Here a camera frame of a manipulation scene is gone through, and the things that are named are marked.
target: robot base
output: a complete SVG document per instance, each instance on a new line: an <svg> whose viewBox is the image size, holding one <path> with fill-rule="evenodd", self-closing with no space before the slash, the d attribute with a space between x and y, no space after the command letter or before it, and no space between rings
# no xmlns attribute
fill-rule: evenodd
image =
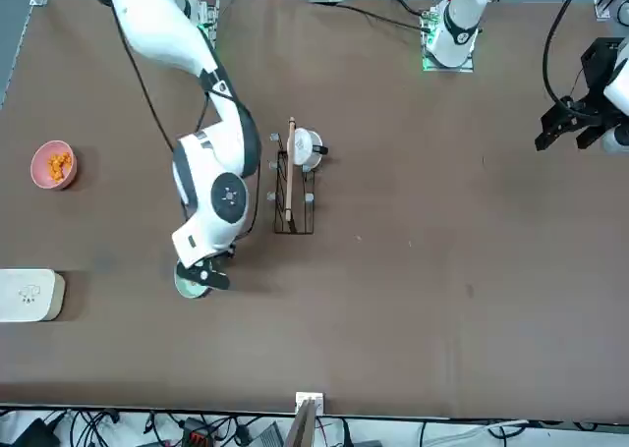
<svg viewBox="0 0 629 447"><path fill-rule="evenodd" d="M474 72L474 44L472 45L472 50L470 51L467 61L465 61L463 65L455 68L445 67L439 64L432 54L429 53L427 45L439 26L439 17L438 7L431 7L428 12L424 12L420 17L421 27L430 29L430 33L422 32L422 70L426 72Z"/></svg>

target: pink bowl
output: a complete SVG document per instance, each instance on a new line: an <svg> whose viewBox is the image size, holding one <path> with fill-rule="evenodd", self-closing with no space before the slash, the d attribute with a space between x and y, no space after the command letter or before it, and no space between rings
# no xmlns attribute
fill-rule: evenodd
<svg viewBox="0 0 629 447"><path fill-rule="evenodd" d="M70 152L72 164L70 167L63 166L64 178L55 182L48 174L48 159L54 154L62 155L64 152ZM51 140L40 147L30 162L30 177L35 184L41 189L62 190L68 187L77 175L77 157L72 148L62 140Z"/></svg>

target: wire rack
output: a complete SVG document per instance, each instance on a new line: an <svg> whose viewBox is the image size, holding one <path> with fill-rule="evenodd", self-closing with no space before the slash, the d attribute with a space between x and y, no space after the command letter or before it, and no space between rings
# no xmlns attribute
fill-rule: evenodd
<svg viewBox="0 0 629 447"><path fill-rule="evenodd" d="M302 185L299 187L297 181L293 184L292 218L287 220L285 202L286 174L289 167L288 152L284 148L281 136L275 134L271 136L271 139L278 144L277 162L270 164L276 170L275 192L269 194L269 200L275 203L273 232L298 236L313 234L315 232L315 170L308 167L301 168Z"/></svg>

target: orange food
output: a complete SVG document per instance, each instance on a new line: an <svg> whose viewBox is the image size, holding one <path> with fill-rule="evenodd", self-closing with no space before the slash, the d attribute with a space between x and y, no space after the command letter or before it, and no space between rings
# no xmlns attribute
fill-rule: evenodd
<svg viewBox="0 0 629 447"><path fill-rule="evenodd" d="M63 168L66 165L68 169L72 165L70 152L64 152L62 155L52 154L48 159L48 175L50 178L57 183L61 182L65 178Z"/></svg>

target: robotic arm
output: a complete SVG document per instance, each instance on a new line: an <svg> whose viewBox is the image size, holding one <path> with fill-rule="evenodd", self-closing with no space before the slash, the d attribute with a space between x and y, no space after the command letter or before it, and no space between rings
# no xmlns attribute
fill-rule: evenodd
<svg viewBox="0 0 629 447"><path fill-rule="evenodd" d="M259 164L256 125L204 32L188 19L187 0L99 1L113 5L134 50L197 77L220 116L179 139L173 151L175 183L191 217L172 238L189 268L228 251L245 222L249 194L242 178Z"/></svg>
<svg viewBox="0 0 629 447"><path fill-rule="evenodd" d="M629 45L627 39L600 37L581 56L588 93L575 100L566 95L542 116L537 150L550 147L565 133L577 136L580 149L601 139L608 152L629 152Z"/></svg>

